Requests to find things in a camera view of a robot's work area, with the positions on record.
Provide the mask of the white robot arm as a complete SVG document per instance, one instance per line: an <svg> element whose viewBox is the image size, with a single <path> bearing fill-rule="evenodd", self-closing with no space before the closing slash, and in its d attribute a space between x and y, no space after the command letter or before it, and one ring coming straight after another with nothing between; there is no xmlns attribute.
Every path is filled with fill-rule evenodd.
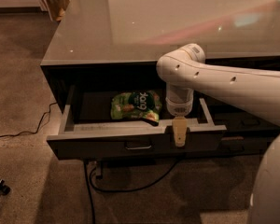
<svg viewBox="0 0 280 224"><path fill-rule="evenodd" d="M207 64L197 44L162 55L156 70L166 83L167 110L175 117L190 113L198 91L280 127L280 71Z"/></svg>

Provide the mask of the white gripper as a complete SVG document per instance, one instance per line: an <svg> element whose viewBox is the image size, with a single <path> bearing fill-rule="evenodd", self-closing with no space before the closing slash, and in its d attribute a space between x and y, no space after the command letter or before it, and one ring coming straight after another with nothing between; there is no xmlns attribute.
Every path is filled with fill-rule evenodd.
<svg viewBox="0 0 280 224"><path fill-rule="evenodd" d="M183 147L186 144L188 122L187 116L192 110L192 101L175 103L169 98L165 99L168 112L175 118L172 120L175 145Z"/></svg>

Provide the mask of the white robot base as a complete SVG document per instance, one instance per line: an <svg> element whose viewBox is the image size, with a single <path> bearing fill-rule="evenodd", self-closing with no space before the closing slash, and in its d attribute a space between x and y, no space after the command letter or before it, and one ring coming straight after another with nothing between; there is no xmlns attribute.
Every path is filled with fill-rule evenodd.
<svg viewBox="0 0 280 224"><path fill-rule="evenodd" d="M260 163L250 196L247 224L280 224L280 134Z"/></svg>

